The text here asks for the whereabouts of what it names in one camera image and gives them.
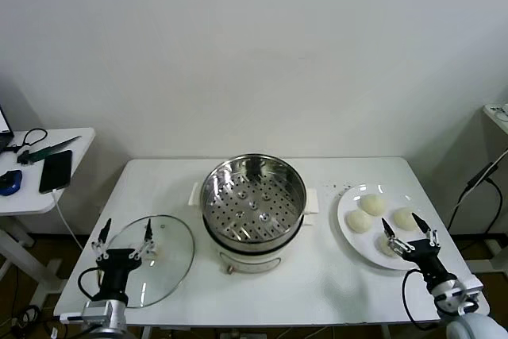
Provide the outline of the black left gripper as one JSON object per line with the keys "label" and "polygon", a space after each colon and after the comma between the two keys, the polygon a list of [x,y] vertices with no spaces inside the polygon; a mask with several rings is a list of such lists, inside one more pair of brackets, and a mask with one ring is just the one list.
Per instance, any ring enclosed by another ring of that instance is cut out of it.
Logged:
{"label": "black left gripper", "polygon": [[110,231],[111,219],[109,218],[100,230],[98,239],[91,243],[91,247],[97,260],[98,269],[103,272],[99,291],[93,296],[94,301],[117,300],[128,302],[126,285],[129,273],[140,267],[140,259],[149,254],[155,245],[153,240],[152,223],[148,219],[145,226],[144,241],[136,250],[133,248],[106,249],[107,237]]}

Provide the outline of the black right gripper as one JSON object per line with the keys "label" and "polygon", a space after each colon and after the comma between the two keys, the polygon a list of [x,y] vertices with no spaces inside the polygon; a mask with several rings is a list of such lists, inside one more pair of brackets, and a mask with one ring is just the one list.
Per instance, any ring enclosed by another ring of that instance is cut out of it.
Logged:
{"label": "black right gripper", "polygon": [[438,258],[441,250],[437,231],[431,229],[425,220],[412,213],[418,228],[425,234],[425,239],[406,243],[395,236],[389,223],[382,218],[383,230],[387,237],[388,247],[404,260],[415,263],[421,271],[427,288],[435,288],[441,283],[457,280],[456,275],[447,271]]}

